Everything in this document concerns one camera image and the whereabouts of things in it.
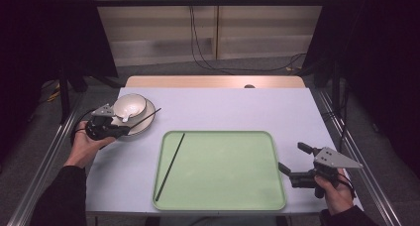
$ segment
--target white table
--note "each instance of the white table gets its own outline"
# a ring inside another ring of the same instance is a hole
[[[162,136],[172,130],[259,130],[269,132],[278,159],[292,171],[313,168],[313,156],[298,142],[334,149],[307,88],[122,88],[120,96],[139,93],[161,108],[150,128],[120,138],[98,153],[87,180],[89,213],[146,215],[232,215],[317,213],[326,208],[314,189],[292,188],[283,175],[286,206],[279,211],[159,211],[152,202]],[[355,204],[362,207],[356,199]]]

